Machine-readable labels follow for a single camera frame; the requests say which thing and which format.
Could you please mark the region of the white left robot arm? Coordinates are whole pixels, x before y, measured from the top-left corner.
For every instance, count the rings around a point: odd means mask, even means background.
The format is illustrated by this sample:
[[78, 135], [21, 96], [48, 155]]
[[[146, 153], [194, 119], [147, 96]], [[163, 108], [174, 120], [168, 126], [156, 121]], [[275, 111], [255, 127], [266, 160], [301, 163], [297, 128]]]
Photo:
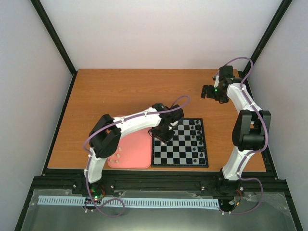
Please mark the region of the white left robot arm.
[[179, 105], [168, 108], [162, 103], [128, 116], [103, 115], [84, 143], [84, 149], [89, 152], [89, 160], [84, 169], [86, 179], [83, 188], [91, 194], [99, 190], [104, 164], [116, 152], [121, 138], [149, 128], [153, 137], [164, 143], [169, 142], [175, 133], [173, 128], [183, 116]]

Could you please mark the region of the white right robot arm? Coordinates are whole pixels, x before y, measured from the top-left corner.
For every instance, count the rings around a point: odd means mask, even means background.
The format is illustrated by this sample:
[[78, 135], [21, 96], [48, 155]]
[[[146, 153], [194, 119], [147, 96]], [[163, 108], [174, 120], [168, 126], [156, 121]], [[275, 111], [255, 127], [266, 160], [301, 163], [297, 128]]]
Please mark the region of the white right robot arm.
[[201, 97], [220, 103], [231, 100], [238, 112], [232, 131], [234, 148], [215, 185], [218, 194], [228, 195], [239, 188], [242, 172], [250, 158], [267, 148], [271, 114], [262, 110], [251, 98], [246, 86], [240, 83], [224, 83], [220, 87], [203, 85]]

